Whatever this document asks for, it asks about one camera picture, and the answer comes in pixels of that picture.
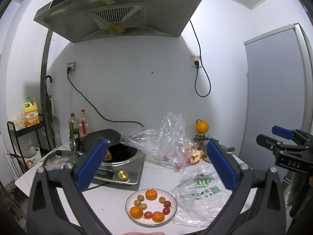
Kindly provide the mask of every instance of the human hand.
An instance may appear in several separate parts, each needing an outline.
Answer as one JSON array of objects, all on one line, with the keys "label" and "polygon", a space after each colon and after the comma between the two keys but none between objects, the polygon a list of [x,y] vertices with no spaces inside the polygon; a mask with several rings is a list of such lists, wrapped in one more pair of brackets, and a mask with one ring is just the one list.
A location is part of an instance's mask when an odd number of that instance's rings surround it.
[{"label": "human hand", "polygon": [[131,232],[131,233],[126,233],[124,235],[165,235],[162,232],[154,232],[154,233],[137,233],[137,232]]}]

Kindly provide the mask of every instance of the range hood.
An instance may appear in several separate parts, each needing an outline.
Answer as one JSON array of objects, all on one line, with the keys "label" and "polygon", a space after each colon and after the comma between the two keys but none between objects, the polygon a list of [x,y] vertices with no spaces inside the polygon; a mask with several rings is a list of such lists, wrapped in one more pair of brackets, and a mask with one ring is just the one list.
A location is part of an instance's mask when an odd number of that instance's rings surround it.
[{"label": "range hood", "polygon": [[34,20],[71,42],[129,35],[179,37],[201,0],[54,0]]}]

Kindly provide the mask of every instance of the gold knob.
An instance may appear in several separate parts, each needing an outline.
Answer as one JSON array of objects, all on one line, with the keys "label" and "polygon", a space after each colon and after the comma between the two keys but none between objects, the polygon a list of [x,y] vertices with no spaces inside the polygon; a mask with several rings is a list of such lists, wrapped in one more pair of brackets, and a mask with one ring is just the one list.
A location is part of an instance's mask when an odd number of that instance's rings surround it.
[{"label": "gold knob", "polygon": [[129,180],[129,174],[127,171],[121,170],[118,172],[118,177],[120,178],[120,180],[122,181],[127,181]]}]

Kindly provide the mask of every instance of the plate rim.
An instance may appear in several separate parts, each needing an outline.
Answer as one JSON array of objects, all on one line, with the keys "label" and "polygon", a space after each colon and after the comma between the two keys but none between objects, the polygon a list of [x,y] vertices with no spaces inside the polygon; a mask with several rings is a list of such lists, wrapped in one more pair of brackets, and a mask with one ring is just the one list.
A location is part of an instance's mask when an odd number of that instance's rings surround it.
[{"label": "plate rim", "polygon": [[[156,223],[156,224],[142,224],[142,223],[139,223],[139,222],[137,222],[136,220],[134,220],[134,219],[130,216],[130,214],[128,213],[128,211],[127,211],[127,209],[126,209],[126,202],[128,201],[128,199],[129,199],[133,194],[137,193],[138,191],[149,190],[149,189],[161,190],[161,191],[163,191],[163,192],[166,192],[166,193],[170,194],[170,195],[174,198],[174,200],[175,200],[175,202],[176,202],[176,209],[175,209],[175,212],[174,212],[173,216],[172,216],[170,219],[168,219],[167,221],[163,221],[163,222],[161,222],[161,223]],[[173,217],[176,215],[177,208],[178,208],[178,203],[177,203],[177,200],[175,199],[175,197],[174,197],[171,193],[169,193],[169,192],[167,192],[167,191],[165,191],[165,190],[163,190],[163,189],[159,189],[159,188],[143,188],[143,189],[137,190],[136,192],[133,192],[131,195],[129,195],[128,198],[127,198],[126,201],[125,201],[125,211],[126,211],[126,213],[127,213],[127,216],[128,216],[134,223],[136,223],[136,224],[138,224],[138,225],[141,225],[141,226],[145,226],[145,227],[151,227],[151,228],[152,228],[152,227],[162,226],[162,225],[164,225],[164,224],[169,223],[169,222],[173,219]]]}]

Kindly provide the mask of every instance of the white plate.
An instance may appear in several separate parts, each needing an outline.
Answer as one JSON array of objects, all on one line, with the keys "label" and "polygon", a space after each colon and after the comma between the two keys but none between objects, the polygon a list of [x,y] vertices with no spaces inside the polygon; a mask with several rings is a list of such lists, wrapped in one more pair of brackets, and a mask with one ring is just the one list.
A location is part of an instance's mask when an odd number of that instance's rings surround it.
[{"label": "white plate", "polygon": [[[157,192],[157,198],[153,201],[146,199],[146,191],[149,189],[154,189]],[[134,201],[137,199],[138,195],[143,195],[145,197],[145,200],[142,203],[147,204],[147,209],[143,211],[143,214],[145,214],[145,212],[147,211],[151,211],[152,213],[155,211],[162,212],[164,209],[164,206],[162,203],[159,202],[159,198],[161,196],[165,197],[167,201],[171,202],[172,204],[172,207],[170,208],[171,212],[168,215],[165,215],[165,219],[161,223],[156,223],[152,219],[145,219],[143,217],[140,219],[132,218],[129,211],[134,206]],[[128,216],[130,217],[130,219],[133,220],[135,223],[138,223],[140,225],[147,226],[147,227],[156,227],[156,226],[164,225],[172,219],[172,217],[175,215],[176,210],[177,210],[177,202],[176,202],[176,199],[170,193],[164,190],[156,189],[156,188],[147,188],[147,189],[136,191],[132,195],[130,195],[128,199],[126,200],[125,210]]]}]

